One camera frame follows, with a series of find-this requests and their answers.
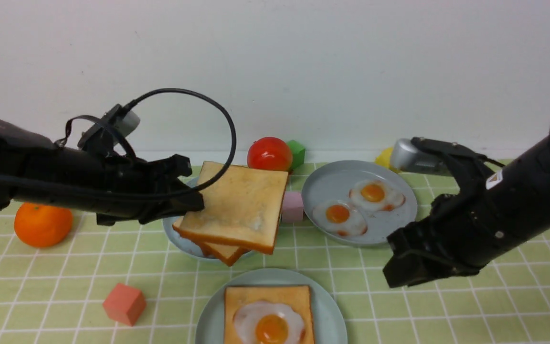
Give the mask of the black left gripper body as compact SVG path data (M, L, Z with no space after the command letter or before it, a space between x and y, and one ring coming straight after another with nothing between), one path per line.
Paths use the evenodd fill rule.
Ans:
M97 213L96 223L111 226L120 221L137 220L140 224L148 224L203 209L200 192L179 179L191 174L190 159L178 154L157 161L139 160L131 165L120 165L106 177L106 190L116 194L115 200L123 210L110 205L107 210Z

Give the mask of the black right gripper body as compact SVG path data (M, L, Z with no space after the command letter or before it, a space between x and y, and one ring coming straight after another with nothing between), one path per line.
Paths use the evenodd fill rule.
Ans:
M428 217L387 237L392 257L383 274L390 288L476 276L500 254L495 233L480 218L481 195L441 194Z

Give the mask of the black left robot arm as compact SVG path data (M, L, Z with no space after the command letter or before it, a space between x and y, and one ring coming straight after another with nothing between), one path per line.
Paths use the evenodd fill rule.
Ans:
M201 193L180 180L190 174L183 155L118 154L104 130L75 150L0 119L0 211L17 200L94 213L103 226L148 224L204 208Z

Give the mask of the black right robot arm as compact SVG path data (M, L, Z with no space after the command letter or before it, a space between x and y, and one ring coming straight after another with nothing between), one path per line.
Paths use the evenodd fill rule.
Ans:
M390 288L476 276L494 259L550 229L549 135L497 172L486 155L455 143L414 137L441 161L460 191L441 194L430 214L388 235L383 268Z

